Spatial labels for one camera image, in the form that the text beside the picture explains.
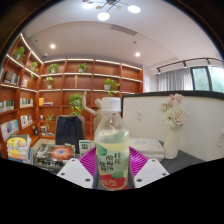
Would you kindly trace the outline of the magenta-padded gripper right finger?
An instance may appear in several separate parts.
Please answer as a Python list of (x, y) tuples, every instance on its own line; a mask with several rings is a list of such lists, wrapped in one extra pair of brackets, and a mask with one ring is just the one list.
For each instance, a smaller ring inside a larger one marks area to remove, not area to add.
[(168, 175), (168, 171), (157, 159), (148, 159), (138, 150), (130, 147), (128, 184), (131, 189), (141, 188)]

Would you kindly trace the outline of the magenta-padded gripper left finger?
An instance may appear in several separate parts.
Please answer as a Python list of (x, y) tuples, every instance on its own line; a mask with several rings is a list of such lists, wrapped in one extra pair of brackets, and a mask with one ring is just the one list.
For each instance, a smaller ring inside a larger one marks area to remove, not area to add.
[(58, 172), (58, 176), (83, 188), (97, 188), (96, 148), (92, 148), (79, 159), (71, 158)]

